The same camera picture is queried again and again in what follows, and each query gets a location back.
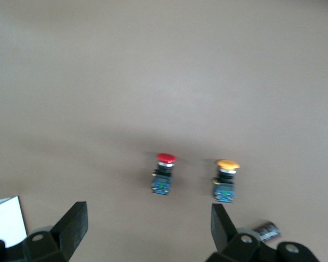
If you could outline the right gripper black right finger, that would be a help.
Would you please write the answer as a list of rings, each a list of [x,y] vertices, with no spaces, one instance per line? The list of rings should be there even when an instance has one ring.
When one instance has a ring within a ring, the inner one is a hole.
[[[212,204],[210,232],[216,252],[211,261],[257,261],[260,241],[248,231],[239,232],[222,204]]]

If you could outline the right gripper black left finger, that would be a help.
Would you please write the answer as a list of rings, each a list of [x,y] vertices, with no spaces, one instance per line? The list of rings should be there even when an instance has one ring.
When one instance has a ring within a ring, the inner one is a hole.
[[[69,261],[87,230],[87,203],[79,201],[49,231],[38,231],[23,241],[25,260]]]

